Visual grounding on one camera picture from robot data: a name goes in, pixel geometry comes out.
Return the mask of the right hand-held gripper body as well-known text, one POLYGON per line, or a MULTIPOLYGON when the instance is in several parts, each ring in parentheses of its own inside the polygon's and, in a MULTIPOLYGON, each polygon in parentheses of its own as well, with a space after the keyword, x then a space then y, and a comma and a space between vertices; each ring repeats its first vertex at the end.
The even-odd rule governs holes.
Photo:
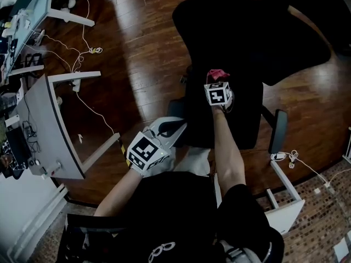
POLYGON ((205 84, 204 89, 210 106, 219 106, 224 112, 231 112, 234 94, 228 82, 205 84))

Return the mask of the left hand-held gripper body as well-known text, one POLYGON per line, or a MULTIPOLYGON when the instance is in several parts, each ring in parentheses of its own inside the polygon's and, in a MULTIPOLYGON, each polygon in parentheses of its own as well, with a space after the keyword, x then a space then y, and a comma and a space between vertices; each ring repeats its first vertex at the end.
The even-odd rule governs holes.
POLYGON ((131 168, 144 176, 145 172, 164 161, 169 156, 169 149, 163 146, 163 139, 152 130, 141 131, 127 149, 127 158, 131 168))

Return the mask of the pink cloth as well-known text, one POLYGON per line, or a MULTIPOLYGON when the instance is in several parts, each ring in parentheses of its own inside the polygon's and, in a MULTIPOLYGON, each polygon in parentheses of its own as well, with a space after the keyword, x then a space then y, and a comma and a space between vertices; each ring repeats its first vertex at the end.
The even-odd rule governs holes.
POLYGON ((213 84, 219 82, 226 82, 230 74, 221 69, 211 69, 206 76, 206 83, 213 84))

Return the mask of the person's right forearm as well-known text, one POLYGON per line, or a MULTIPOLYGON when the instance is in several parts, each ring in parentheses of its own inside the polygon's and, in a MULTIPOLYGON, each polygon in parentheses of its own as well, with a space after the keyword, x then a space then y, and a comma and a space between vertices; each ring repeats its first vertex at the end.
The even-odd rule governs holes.
POLYGON ((239 184, 245 184, 245 165, 234 141, 223 110, 212 107, 214 126, 214 155, 218 184, 222 197, 239 184))

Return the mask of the person's left forearm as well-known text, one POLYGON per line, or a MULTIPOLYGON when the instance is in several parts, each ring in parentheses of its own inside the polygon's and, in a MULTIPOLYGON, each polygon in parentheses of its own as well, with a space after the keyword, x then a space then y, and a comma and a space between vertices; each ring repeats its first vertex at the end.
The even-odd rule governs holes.
POLYGON ((130 169, 102 200, 94 216, 111 217, 118 215, 133 196, 142 179, 143 176, 139 172, 130 169))

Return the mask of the person's left hand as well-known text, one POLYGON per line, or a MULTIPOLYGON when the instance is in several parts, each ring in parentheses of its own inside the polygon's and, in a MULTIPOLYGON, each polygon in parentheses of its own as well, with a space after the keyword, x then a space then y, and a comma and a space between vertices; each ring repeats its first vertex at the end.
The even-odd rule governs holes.
POLYGON ((157 174, 161 174, 166 171, 172 171, 176 160, 175 157, 176 157, 176 148, 172 147, 169 149, 169 156, 165 158, 163 162, 147 170, 144 174, 144 177, 147 178, 147 177, 155 176, 157 174))

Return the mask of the person's grey trousers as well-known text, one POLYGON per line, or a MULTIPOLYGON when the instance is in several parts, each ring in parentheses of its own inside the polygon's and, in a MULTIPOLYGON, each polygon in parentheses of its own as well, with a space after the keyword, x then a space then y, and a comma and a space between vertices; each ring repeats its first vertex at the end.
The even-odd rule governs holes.
POLYGON ((210 174, 210 163, 208 155, 210 148, 189 147, 184 158, 178 163, 174 171, 189 172, 197 176, 208 176, 210 174))

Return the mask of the black chair seat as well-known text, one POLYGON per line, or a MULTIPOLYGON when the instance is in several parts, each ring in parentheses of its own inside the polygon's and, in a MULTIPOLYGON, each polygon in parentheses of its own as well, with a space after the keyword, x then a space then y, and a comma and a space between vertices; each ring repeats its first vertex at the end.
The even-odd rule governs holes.
MULTIPOLYGON (((211 107, 207 102, 204 84, 209 68, 192 65, 185 88, 184 114, 187 120, 185 144, 193 147, 214 148, 214 127, 211 107)), ((261 106, 263 83, 251 75, 230 72, 230 88, 234 94, 233 108, 225 114, 228 126, 241 150, 255 147, 261 106)))

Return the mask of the person's black shirt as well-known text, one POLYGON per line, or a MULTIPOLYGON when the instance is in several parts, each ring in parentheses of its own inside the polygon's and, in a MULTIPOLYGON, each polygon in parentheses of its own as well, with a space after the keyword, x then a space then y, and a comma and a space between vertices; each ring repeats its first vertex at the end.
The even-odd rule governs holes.
POLYGON ((111 243, 107 263, 224 263, 217 242, 282 263, 284 240, 246 185, 216 203, 207 176, 165 172, 144 178, 121 213, 127 224, 111 243))

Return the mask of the grey curved desk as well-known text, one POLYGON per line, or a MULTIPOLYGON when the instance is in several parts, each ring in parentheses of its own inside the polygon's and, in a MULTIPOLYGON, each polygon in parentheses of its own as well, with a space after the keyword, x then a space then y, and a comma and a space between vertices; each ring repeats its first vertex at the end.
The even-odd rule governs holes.
POLYGON ((84 162, 80 160, 66 130, 57 103, 54 84, 101 76, 99 71, 42 76, 19 101, 13 115, 30 120, 36 132, 38 164, 30 166, 34 175, 43 178, 84 179, 84 173, 120 138, 113 134, 84 162))

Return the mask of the black monitor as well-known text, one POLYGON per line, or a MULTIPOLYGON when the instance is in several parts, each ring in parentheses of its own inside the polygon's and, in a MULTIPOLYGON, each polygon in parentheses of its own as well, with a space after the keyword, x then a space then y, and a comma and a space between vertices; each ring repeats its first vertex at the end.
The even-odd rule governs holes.
POLYGON ((20 127, 6 132, 9 147, 21 170, 28 168, 28 161, 32 157, 24 133, 20 127))

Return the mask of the grey sling bag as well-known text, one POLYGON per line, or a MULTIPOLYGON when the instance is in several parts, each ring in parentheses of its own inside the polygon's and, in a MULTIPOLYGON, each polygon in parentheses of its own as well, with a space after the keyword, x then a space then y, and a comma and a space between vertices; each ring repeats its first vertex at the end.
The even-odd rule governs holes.
POLYGON ((217 242, 216 247, 224 263, 262 263, 258 255, 248 248, 235 248, 224 240, 217 242))

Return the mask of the white desk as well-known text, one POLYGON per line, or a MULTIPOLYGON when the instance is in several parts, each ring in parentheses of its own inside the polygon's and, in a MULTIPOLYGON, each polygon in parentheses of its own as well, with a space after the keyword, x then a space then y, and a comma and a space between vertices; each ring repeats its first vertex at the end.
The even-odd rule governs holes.
POLYGON ((274 171, 293 199, 291 203, 279 206, 272 191, 270 189, 266 190, 273 209, 266 211, 265 215, 269 221, 269 225, 280 232, 281 235, 284 235, 288 233, 290 228, 293 226, 305 204, 305 200, 301 199, 293 184, 279 167, 277 162, 270 161, 270 165, 273 167, 274 171))

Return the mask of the light blue desk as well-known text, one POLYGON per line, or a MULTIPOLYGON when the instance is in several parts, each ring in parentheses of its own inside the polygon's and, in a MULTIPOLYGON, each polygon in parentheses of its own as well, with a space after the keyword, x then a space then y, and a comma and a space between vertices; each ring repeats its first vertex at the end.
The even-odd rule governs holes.
POLYGON ((26 45, 34 30, 45 20, 45 18, 57 18, 75 22, 77 24, 93 27, 95 22, 79 15, 56 10, 51 7, 52 0, 31 0, 28 6, 14 17, 11 21, 10 41, 16 41, 14 53, 7 53, 4 59, 4 77, 14 75, 13 65, 26 45))

